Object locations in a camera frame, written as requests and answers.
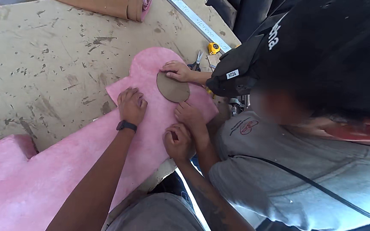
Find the pink foam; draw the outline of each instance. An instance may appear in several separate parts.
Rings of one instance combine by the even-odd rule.
[[[147,13],[149,12],[149,9],[151,8],[151,4],[152,4],[152,0],[143,0],[144,2],[147,2],[148,4],[147,5],[144,5],[143,4],[143,7],[142,7],[142,12],[141,12],[141,22],[144,21],[145,19],[145,16],[147,15]]]
[[[111,209],[149,177],[167,159],[162,135],[176,123],[176,104],[158,91],[156,76],[169,60],[181,60],[165,48],[149,48],[134,57],[130,76],[107,87],[113,100],[128,86],[140,87],[148,101],[144,121],[132,141]],[[218,110],[208,93],[190,85],[188,102],[203,112],[208,122]],[[114,139],[118,109],[100,117],[35,155],[28,136],[0,140],[0,230],[44,231],[66,198]]]

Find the gray t-shirt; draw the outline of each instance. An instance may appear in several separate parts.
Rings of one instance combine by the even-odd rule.
[[[370,224],[370,218],[274,165],[228,157],[275,161],[370,213],[370,146],[292,134],[253,111],[228,120],[216,143],[223,161],[211,168],[209,178],[229,202],[302,230]]]
[[[203,231],[193,209],[171,193],[145,197],[122,212],[106,231]]]

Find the rolled brown material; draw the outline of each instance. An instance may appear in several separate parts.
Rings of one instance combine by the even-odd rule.
[[[62,3],[107,14],[118,18],[142,22],[152,0],[57,0]]]

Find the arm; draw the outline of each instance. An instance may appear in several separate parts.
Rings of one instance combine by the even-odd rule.
[[[210,79],[212,75],[211,72],[191,71],[187,65],[177,60],[165,63],[161,71],[168,71],[167,76],[178,81],[194,82],[201,85],[206,85],[206,81]]]
[[[186,102],[181,102],[175,109],[175,116],[178,121],[184,123],[191,131],[195,139],[195,148],[202,174],[205,178],[209,178],[209,170],[215,163],[221,160],[209,139],[208,129],[202,114],[197,108],[190,106]]]
[[[255,229],[202,177],[191,165],[188,156],[191,137],[183,124],[174,124],[167,128],[164,144],[167,153],[173,158],[203,216],[211,230],[254,231]]]
[[[138,89],[128,88],[118,97],[121,120],[139,125],[147,102]],[[135,132],[118,132],[98,161],[66,199],[47,231],[101,230],[108,215],[112,198],[124,167],[125,159]]]

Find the dirty wooden table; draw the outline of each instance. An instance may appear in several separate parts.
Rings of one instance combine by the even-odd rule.
[[[218,13],[184,0],[230,47],[240,44]],[[0,7],[0,139],[28,133],[39,151],[116,106],[105,86],[129,75],[132,58],[161,46],[193,63],[208,41],[166,0],[153,0],[143,23],[54,0]],[[173,171],[166,161],[144,188]]]

